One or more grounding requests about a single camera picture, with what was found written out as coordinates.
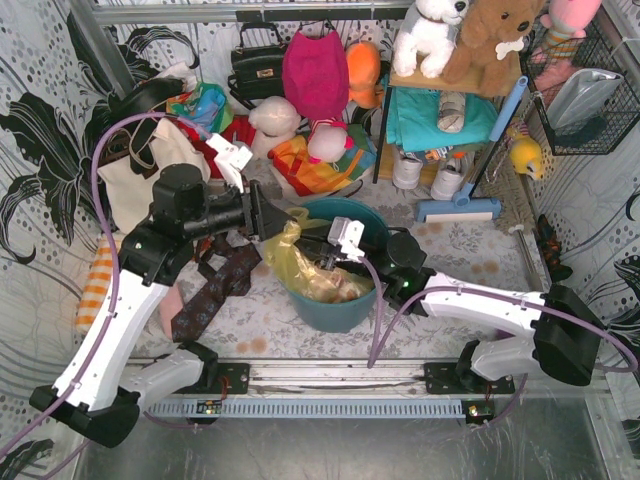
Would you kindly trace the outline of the yellow trash bag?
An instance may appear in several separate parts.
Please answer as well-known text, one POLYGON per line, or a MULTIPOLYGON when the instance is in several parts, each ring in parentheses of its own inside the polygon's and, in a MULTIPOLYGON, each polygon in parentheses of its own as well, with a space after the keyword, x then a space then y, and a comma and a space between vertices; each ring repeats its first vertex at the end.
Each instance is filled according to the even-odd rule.
POLYGON ((304 227, 328 226, 328 220, 310 219, 309 210, 304 207, 292 207, 286 212, 293 219, 286 223, 282 233, 264 242, 263 259, 289 291, 320 303, 338 304, 374 290, 371 279, 339 267, 323 270, 295 246, 304 227))

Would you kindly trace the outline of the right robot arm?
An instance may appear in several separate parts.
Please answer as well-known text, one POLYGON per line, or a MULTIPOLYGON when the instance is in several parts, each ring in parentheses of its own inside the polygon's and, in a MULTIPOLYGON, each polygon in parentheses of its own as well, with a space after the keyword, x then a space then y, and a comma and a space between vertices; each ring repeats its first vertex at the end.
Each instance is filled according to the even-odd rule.
POLYGON ((342 245, 326 232, 306 230, 295 244, 325 270, 374 270, 386 286, 384 301, 396 311, 462 319, 504 333, 465 345, 456 365, 464 388, 539 372, 568 385, 590 384, 604 326, 570 288, 519 292, 464 283, 426 267, 427 255, 408 230, 358 246, 342 245))

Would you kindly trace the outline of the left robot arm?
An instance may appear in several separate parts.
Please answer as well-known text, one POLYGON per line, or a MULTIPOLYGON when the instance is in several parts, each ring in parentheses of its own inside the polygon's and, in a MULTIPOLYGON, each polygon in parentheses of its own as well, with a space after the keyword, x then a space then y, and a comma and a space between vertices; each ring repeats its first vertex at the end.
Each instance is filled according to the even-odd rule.
POLYGON ((34 390, 32 407, 102 446, 129 435, 149 406, 184 388, 220 386, 218 356, 187 341, 128 379, 127 361, 149 317, 166 297, 196 241, 243 229, 260 240, 280 234, 291 216, 259 182, 215 196, 189 164, 164 168, 152 187, 149 216, 122 241, 111 285, 88 334, 63 374, 34 390))

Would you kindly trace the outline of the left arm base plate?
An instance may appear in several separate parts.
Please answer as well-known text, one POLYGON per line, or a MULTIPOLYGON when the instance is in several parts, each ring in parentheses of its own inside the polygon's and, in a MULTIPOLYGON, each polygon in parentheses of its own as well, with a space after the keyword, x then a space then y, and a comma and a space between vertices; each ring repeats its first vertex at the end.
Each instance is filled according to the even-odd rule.
POLYGON ((207 394, 245 395, 249 388, 251 366, 248 363, 223 362, 205 366, 199 384, 207 394))

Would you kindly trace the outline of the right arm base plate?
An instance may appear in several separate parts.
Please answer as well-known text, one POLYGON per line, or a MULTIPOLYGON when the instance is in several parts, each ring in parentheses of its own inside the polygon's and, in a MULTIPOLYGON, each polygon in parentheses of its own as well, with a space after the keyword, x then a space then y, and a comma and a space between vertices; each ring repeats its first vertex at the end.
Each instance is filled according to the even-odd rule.
POLYGON ((459 374, 455 362, 426 362, 423 371, 429 394, 513 394, 516 390, 506 377, 489 381, 471 371, 459 374))

